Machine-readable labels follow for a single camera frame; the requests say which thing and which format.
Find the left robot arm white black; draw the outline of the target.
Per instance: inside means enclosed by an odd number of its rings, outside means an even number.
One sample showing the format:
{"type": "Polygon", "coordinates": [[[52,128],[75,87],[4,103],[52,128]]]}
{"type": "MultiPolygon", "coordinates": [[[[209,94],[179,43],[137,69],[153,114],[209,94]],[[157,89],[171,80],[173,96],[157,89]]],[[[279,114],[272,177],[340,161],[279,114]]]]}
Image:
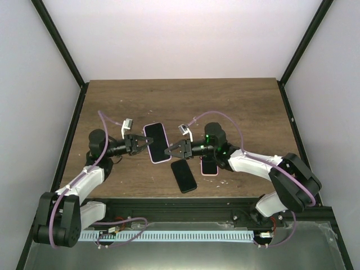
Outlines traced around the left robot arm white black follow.
{"type": "Polygon", "coordinates": [[[85,203],[85,199],[109,177],[113,157],[137,155],[154,141],[136,134],[115,140],[102,129],[91,131],[88,139],[89,151],[82,171],[63,188],[45,192],[40,197],[33,228],[34,242],[71,248],[81,232],[91,225],[111,226],[115,213],[102,202],[85,203]]]}

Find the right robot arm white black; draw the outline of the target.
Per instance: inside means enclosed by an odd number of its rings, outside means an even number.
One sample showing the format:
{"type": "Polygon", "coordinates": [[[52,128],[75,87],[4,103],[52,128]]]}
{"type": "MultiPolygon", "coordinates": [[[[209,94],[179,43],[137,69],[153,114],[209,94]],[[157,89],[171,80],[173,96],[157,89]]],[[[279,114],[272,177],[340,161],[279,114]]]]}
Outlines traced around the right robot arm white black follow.
{"type": "Polygon", "coordinates": [[[249,215],[253,225],[264,226],[274,214],[286,211],[301,213],[315,206],[315,196],[322,185],[298,155],[265,156],[248,152],[229,143],[225,131],[216,122],[204,128],[204,139],[182,139],[165,149],[165,154],[180,159],[209,157],[221,169],[247,173],[269,180],[274,192],[262,195],[249,215]]]}

